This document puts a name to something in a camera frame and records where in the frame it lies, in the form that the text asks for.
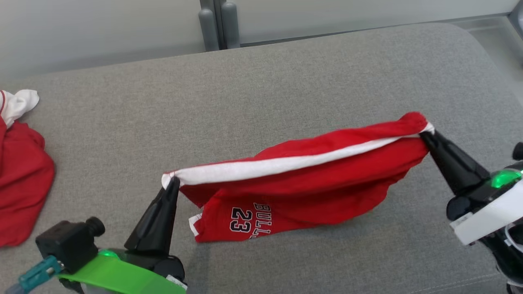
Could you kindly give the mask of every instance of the red fabric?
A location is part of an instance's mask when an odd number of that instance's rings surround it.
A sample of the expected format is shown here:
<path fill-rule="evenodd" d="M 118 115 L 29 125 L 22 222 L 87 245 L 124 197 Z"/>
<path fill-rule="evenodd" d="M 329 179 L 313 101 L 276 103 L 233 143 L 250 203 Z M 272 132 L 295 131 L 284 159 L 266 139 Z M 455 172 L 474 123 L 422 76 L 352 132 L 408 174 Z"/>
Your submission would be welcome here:
<path fill-rule="evenodd" d="M 26 123 L 0 119 L 0 247 L 25 241 L 43 207 L 54 178 L 44 145 Z"/>
<path fill-rule="evenodd" d="M 410 112 L 400 120 L 344 129 L 268 148 L 256 161 L 322 154 L 367 141 L 416 134 L 427 126 Z M 384 200 L 390 185 L 428 153 L 420 138 L 401 138 L 379 149 L 277 175 L 181 187 L 203 207 L 195 223 L 197 242 L 241 241 L 282 231 L 337 224 Z"/>

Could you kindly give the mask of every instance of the green led indicator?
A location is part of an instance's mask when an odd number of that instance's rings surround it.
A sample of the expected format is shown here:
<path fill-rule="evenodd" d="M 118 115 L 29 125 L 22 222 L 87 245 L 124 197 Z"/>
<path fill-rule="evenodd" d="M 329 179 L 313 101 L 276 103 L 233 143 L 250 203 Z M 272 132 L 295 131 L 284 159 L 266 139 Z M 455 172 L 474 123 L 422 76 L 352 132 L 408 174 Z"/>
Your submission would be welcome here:
<path fill-rule="evenodd" d="M 107 250 L 107 249 L 100 250 L 100 251 L 98 252 L 98 255 L 109 256 L 109 257 L 116 257 L 117 259 L 120 259 L 120 258 L 118 257 L 118 254 L 114 253 L 114 252 L 111 251 L 111 250 Z"/>
<path fill-rule="evenodd" d="M 521 178 L 521 173 L 503 169 L 492 177 L 491 187 L 499 189 L 507 184 L 512 184 Z"/>

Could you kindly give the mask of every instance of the green strap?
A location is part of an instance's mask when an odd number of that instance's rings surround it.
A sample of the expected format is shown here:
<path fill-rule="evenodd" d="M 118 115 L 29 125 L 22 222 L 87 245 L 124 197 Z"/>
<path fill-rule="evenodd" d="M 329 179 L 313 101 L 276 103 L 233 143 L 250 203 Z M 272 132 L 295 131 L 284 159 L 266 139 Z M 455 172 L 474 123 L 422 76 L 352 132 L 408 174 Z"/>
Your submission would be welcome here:
<path fill-rule="evenodd" d="M 58 276 L 123 294 L 185 294 L 181 286 L 150 270 L 104 255 L 97 255 L 74 275 Z"/>

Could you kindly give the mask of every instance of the white wall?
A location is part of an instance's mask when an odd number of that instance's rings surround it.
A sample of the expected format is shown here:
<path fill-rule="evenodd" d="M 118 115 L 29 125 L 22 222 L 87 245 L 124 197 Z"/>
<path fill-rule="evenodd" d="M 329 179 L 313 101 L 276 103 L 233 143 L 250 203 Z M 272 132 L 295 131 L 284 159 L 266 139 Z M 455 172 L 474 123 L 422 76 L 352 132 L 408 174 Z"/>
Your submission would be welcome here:
<path fill-rule="evenodd" d="M 204 51 L 198 0 L 0 0 L 0 78 Z"/>
<path fill-rule="evenodd" d="M 518 0 L 228 0 L 240 43 L 507 13 Z"/>

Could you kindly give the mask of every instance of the gray padded surface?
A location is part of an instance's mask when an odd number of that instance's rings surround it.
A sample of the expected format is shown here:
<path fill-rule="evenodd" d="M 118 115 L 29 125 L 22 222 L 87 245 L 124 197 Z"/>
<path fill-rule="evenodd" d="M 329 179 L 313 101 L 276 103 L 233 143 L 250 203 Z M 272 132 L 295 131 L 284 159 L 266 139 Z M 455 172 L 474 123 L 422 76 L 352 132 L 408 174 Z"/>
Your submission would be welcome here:
<path fill-rule="evenodd" d="M 511 162 L 523 109 L 467 32 L 421 24 L 61 72 L 1 84 L 38 91 L 24 118 L 57 175 L 31 239 L 0 250 L 4 289 L 39 260 L 34 237 L 98 216 L 123 246 L 163 171 L 418 110 L 489 169 Z M 181 197 L 171 253 L 189 293 L 503 293 L 493 258 L 464 248 L 451 193 L 426 158 L 372 212 L 334 227 L 197 244 Z M 37 293 L 65 293 L 53 281 Z"/>

